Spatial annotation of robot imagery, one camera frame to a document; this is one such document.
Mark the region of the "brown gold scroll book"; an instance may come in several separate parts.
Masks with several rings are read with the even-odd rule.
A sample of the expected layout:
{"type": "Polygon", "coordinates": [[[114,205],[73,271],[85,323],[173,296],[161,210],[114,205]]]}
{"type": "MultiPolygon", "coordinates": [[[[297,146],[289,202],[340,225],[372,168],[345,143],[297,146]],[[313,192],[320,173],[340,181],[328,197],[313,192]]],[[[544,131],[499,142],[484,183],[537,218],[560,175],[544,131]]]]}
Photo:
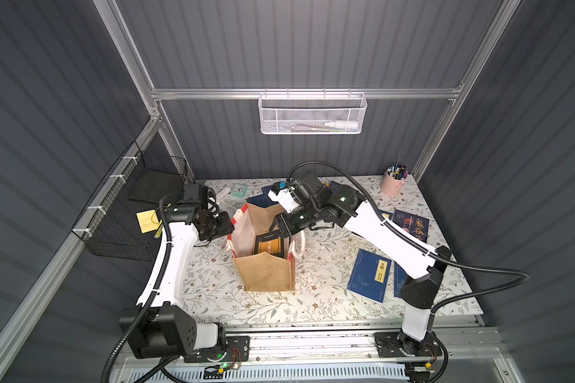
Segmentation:
{"type": "Polygon", "coordinates": [[[279,231],[269,231],[255,237],[253,254],[268,253],[276,258],[287,257],[287,239],[279,231]]]}

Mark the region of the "jute canvas bag red trim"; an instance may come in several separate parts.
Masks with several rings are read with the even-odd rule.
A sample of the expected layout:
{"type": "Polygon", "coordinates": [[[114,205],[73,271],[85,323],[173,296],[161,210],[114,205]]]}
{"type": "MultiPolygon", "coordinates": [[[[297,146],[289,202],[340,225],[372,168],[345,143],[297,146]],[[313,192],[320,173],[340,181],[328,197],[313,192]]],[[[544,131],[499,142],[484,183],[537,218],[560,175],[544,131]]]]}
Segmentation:
{"type": "Polygon", "coordinates": [[[234,231],[228,235],[227,245],[248,291],[296,289],[295,263],[304,254],[305,235],[279,233],[274,218],[283,211],[279,204],[258,207],[247,203],[232,218],[234,231]]]}

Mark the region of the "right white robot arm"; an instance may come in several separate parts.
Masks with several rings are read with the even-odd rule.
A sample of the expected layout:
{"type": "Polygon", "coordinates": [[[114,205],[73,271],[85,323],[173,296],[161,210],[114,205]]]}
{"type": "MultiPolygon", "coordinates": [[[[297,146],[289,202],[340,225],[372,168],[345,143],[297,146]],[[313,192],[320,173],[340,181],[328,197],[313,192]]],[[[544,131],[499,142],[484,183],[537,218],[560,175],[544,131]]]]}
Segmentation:
{"type": "Polygon", "coordinates": [[[296,175],[297,170],[306,166],[307,162],[297,164],[285,180],[274,183],[269,189],[268,198],[284,209],[276,216],[272,227],[281,236],[291,237],[305,229],[316,230],[320,222],[329,223],[362,237],[401,266],[408,277],[401,290],[405,309],[395,344],[405,355],[419,354],[426,342],[434,339],[434,318],[445,305],[509,290],[529,279],[524,271],[453,261],[448,247],[432,247],[385,217],[366,188],[340,167],[333,165],[332,169],[345,176],[348,183],[332,191],[312,172],[296,175]],[[448,267],[511,275],[513,280],[437,302],[435,298],[448,267]]]}

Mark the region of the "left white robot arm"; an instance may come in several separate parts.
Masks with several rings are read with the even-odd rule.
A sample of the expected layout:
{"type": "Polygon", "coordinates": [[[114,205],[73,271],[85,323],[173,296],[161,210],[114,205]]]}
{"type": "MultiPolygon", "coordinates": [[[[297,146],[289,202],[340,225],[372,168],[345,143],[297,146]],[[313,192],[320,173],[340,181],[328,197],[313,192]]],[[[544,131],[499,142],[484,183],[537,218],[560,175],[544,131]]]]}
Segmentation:
{"type": "Polygon", "coordinates": [[[187,261],[199,242],[211,242],[234,230],[217,196],[203,184],[187,184],[179,193],[161,198],[156,210],[161,225],[161,246],[150,278],[133,309],[120,319],[123,335],[111,351],[100,380],[107,382],[118,355],[129,346],[138,359],[169,362],[195,354],[222,359],[227,353],[225,328],[200,323],[181,301],[187,261]]]}

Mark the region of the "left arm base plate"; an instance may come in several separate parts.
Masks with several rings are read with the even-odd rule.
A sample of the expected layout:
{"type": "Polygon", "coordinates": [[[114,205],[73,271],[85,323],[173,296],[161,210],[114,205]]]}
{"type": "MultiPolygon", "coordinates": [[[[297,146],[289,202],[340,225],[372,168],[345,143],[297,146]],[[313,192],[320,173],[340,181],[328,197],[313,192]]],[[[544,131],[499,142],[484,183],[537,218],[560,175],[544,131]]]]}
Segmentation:
{"type": "Polygon", "coordinates": [[[193,351],[190,355],[183,357],[186,363],[204,362],[247,362],[251,348],[251,338],[249,336],[228,336],[221,339],[219,343],[206,349],[193,351]]]}

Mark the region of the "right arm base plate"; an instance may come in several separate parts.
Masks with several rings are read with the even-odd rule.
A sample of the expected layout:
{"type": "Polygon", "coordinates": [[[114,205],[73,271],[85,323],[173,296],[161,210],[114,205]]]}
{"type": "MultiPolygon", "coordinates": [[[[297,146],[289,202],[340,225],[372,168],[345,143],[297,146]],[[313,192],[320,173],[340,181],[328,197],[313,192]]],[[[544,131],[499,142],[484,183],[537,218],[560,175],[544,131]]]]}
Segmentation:
{"type": "Polygon", "coordinates": [[[375,346],[380,357],[441,357],[444,355],[439,341],[428,332],[422,341],[402,331],[374,333],[375,346]]]}

